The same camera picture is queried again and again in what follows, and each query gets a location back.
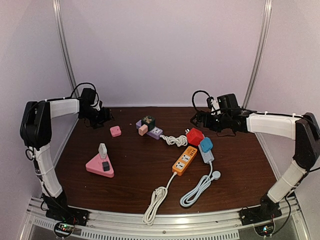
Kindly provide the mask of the pink square plug adapter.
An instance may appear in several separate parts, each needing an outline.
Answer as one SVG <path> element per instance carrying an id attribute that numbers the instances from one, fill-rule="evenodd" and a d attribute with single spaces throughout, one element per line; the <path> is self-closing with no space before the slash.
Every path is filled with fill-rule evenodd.
<path id="1" fill-rule="evenodd" d="M 109 129 L 109 131 L 110 131 L 110 134 L 111 134 L 111 136 L 112 136 L 113 138 L 122 135 L 121 127 L 118 126 L 118 125 L 112 126 L 112 127 Z"/>

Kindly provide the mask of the red cube socket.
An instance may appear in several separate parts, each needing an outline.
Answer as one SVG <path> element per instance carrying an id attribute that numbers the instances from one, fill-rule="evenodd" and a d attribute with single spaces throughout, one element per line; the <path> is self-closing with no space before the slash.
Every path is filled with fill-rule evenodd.
<path id="1" fill-rule="evenodd" d="M 200 130 L 192 128 L 188 133 L 186 133 L 186 138 L 190 145 L 198 146 L 205 136 Z"/>

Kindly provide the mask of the dark green cube adapter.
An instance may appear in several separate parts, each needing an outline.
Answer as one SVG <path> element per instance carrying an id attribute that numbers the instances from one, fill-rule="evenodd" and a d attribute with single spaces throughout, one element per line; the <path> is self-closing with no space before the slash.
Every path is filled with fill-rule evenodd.
<path id="1" fill-rule="evenodd" d="M 151 131 L 156 127 L 156 119 L 153 116 L 146 115 L 141 118 L 141 125 L 147 125 L 148 131 Z"/>

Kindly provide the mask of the purple power strip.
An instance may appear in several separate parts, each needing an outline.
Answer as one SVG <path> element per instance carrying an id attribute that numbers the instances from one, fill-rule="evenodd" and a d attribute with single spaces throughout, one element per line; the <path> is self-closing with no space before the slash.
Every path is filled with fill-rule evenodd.
<path id="1" fill-rule="evenodd" d="M 139 129 L 142 126 L 142 121 L 141 120 L 137 121 L 135 126 L 137 131 L 139 132 Z M 148 135 L 156 140 L 159 140 L 162 134 L 163 134 L 163 130 L 155 126 L 151 131 L 146 132 L 144 135 Z"/>

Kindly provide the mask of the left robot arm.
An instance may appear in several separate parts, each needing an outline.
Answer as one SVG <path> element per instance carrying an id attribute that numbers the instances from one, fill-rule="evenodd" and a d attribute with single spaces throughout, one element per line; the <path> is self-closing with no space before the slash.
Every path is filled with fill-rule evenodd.
<path id="1" fill-rule="evenodd" d="M 93 103 L 87 98 L 57 98 L 27 102 L 21 125 L 20 136 L 27 147 L 26 154 L 33 161 L 35 174 L 41 183 L 42 193 L 58 198 L 63 188 L 58 181 L 51 158 L 52 119 L 78 115 L 89 121 L 93 129 L 101 128 L 114 117 L 102 102 Z"/>

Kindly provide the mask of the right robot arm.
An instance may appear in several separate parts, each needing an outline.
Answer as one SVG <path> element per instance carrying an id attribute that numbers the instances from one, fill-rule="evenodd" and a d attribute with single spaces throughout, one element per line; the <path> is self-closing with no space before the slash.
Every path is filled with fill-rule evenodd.
<path id="1" fill-rule="evenodd" d="M 320 157 L 320 128 L 313 113 L 296 115 L 234 107 L 211 112 L 198 110 L 190 122 L 217 133 L 231 129 L 234 133 L 269 134 L 295 142 L 288 169 L 260 200 L 263 205 L 257 208 L 256 216 L 261 221 L 268 220 L 276 212 L 274 204 L 293 192 L 309 173 L 317 170 L 314 165 Z"/>

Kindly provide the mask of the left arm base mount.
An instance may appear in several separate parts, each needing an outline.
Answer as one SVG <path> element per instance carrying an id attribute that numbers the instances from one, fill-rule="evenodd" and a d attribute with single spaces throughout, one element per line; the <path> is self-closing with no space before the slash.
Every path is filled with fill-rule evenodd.
<path id="1" fill-rule="evenodd" d="M 42 194 L 47 206 L 45 216 L 70 225 L 86 226 L 89 211 L 68 206 L 67 196 L 63 191 L 58 197 Z"/>

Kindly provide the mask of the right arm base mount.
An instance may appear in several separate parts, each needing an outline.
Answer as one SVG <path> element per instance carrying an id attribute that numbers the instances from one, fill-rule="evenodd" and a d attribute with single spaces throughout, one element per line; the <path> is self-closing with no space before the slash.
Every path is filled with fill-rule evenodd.
<path id="1" fill-rule="evenodd" d="M 260 199 L 260 205 L 245 206 L 238 213 L 243 226 L 269 221 L 272 218 L 282 216 L 279 203 L 274 203 L 267 195 Z"/>

